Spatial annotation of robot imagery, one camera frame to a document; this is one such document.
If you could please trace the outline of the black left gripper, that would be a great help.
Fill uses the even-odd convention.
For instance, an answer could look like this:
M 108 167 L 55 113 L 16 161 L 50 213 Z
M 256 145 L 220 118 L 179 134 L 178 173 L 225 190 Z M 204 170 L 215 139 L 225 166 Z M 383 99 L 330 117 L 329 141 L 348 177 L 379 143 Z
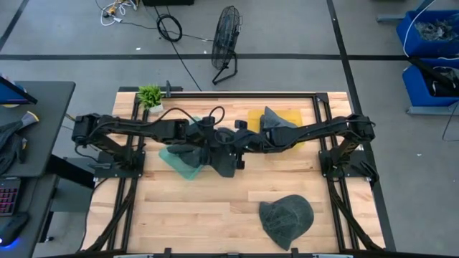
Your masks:
M 225 127 L 218 128 L 217 132 L 225 135 L 233 135 L 233 130 Z M 214 127 L 202 127 L 197 121 L 186 127 L 186 144 L 208 149 L 216 149 L 217 144 L 226 147 L 233 145 L 233 140 L 229 138 L 215 138 L 214 134 Z

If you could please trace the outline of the black aluminium table frame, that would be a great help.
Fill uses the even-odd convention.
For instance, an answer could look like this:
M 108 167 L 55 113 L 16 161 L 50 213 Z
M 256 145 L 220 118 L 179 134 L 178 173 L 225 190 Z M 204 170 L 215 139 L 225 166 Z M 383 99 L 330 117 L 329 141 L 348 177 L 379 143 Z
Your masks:
M 194 118 L 207 116 L 216 106 L 226 114 L 218 127 L 234 129 L 235 120 L 249 120 L 254 110 L 265 106 L 279 113 L 286 110 L 301 115 L 303 125 L 316 123 L 318 107 L 322 121 L 325 104 L 312 97 L 174 97 L 164 99 L 164 108 L 181 108 Z M 293 241 L 299 252 L 337 252 L 336 229 L 322 176 L 318 152 L 340 143 L 325 139 L 301 143 L 294 149 L 275 154 L 245 154 L 245 169 L 234 178 L 223 178 L 210 167 L 203 168 L 192 181 L 182 178 L 159 158 L 163 145 L 146 139 L 146 161 L 138 182 L 128 253 L 161 253 L 171 248 L 177 253 L 286 253 L 270 239 L 258 216 L 261 201 L 277 201 L 298 194 L 309 201 L 314 213 L 312 227 Z M 93 194 L 87 216 L 82 249 L 94 244 L 112 218 L 119 179 L 107 180 Z M 374 195 L 365 178 L 346 178 L 355 219 L 372 241 L 384 243 Z

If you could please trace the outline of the blue bin with black items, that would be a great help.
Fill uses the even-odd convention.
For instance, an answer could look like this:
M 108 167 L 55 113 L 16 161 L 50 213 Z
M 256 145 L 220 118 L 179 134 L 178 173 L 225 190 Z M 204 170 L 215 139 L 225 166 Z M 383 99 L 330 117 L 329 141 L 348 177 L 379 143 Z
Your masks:
M 459 59 L 409 59 L 403 72 L 413 107 L 447 107 L 459 102 Z

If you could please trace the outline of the keyboard with red backlight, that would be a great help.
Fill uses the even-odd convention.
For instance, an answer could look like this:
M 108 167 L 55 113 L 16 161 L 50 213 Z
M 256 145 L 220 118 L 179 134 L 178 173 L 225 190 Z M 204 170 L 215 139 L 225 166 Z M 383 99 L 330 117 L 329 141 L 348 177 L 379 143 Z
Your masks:
M 20 186 L 20 178 L 0 178 L 0 217 L 14 213 Z

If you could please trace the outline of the black floor fan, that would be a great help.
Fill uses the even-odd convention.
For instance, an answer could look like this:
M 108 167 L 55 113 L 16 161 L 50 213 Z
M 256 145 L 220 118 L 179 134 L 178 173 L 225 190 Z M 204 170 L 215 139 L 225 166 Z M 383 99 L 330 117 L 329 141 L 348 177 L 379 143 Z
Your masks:
M 222 10 L 214 34 L 211 62 L 219 72 L 213 78 L 212 83 L 218 83 L 234 77 L 237 70 L 237 53 L 235 47 L 240 35 L 240 13 L 235 6 L 227 6 Z M 229 69 L 230 62 L 235 61 L 234 72 L 226 77 L 219 79 L 225 69 Z

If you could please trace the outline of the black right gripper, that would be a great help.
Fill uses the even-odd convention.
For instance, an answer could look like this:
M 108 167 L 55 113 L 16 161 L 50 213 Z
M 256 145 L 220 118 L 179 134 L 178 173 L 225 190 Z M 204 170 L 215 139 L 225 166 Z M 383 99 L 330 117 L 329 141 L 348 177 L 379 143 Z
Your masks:
M 262 133 L 256 133 L 251 130 L 247 130 L 247 127 L 247 121 L 235 121 L 235 128 L 240 129 L 235 132 L 237 170 L 242 170 L 245 168 L 245 161 L 243 160 L 244 153 L 268 153 L 270 150 L 270 143 L 267 136 Z

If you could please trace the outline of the black box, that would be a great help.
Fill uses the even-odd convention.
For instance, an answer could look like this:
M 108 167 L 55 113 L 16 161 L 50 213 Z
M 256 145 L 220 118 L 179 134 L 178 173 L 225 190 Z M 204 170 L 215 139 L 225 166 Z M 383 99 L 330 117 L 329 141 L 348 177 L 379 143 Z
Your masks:
M 145 6 L 191 6 L 195 0 L 142 0 Z

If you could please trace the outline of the faded green baseball cap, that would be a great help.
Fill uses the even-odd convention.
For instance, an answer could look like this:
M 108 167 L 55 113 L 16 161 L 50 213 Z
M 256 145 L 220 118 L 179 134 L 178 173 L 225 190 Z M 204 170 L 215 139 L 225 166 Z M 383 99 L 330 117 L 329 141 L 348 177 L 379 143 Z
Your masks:
M 302 196 L 293 194 L 274 202 L 262 201 L 259 217 L 265 233 L 285 251 L 305 234 L 314 222 L 314 211 Z

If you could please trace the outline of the dark flat screen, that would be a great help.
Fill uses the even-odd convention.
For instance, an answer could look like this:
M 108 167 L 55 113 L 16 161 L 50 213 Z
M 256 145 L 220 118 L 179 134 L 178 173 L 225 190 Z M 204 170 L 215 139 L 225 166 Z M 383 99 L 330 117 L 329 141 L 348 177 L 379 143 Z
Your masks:
M 16 85 L 0 73 L 0 105 L 35 105 L 32 97 L 22 86 Z

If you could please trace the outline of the low black desk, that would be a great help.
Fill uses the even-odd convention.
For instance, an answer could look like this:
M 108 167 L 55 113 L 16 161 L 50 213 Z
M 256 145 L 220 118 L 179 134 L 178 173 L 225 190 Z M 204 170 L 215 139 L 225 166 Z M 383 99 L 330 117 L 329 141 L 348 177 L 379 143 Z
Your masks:
M 29 219 L 11 245 L 0 247 L 0 258 L 32 257 L 58 181 L 56 175 L 26 178 L 22 181 L 21 196 L 16 212 L 27 212 Z

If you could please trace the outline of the dark charcoal baseball cap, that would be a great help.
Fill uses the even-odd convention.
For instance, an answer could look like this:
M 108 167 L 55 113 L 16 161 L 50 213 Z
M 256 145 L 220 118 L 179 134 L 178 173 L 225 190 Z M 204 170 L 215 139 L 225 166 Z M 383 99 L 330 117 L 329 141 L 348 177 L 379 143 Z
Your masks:
M 235 174 L 235 155 L 230 154 L 224 148 L 208 149 L 190 145 L 170 145 L 168 151 L 179 154 L 183 162 L 190 166 L 210 166 L 222 177 L 232 178 Z

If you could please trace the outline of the dark cloth pile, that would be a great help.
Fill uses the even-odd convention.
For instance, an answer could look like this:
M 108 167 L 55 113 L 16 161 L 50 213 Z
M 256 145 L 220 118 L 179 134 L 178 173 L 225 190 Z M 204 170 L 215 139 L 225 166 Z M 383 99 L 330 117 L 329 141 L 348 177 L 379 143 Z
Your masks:
M 27 111 L 20 120 L 0 126 L 0 176 L 5 174 L 14 162 L 25 161 L 27 139 L 20 136 L 18 132 L 38 122 L 39 118 Z

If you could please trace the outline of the black computer mouse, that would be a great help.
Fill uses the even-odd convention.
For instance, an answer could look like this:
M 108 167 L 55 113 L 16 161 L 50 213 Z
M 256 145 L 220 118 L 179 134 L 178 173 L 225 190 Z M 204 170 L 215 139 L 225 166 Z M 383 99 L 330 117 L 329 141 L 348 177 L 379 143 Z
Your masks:
M 11 217 L 0 228 L 0 247 L 10 246 L 18 238 L 28 220 L 29 215 L 27 212 L 20 212 Z

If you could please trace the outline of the blue bin with clear plastic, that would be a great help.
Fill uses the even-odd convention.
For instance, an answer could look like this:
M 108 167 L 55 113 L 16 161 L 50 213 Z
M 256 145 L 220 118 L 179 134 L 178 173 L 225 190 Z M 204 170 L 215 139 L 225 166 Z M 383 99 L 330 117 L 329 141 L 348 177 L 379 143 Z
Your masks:
M 427 40 L 416 28 L 419 23 L 447 22 L 453 25 L 451 39 Z M 459 9 L 408 11 L 396 28 L 397 35 L 408 56 L 449 57 L 459 54 Z

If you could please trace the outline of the small green potted plant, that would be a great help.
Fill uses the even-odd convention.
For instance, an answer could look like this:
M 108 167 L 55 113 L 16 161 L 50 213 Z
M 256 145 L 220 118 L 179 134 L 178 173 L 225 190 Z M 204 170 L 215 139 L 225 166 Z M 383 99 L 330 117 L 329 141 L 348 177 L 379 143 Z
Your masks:
M 150 113 L 159 113 L 164 110 L 162 97 L 161 88 L 157 85 L 139 87 L 137 94 L 141 106 Z

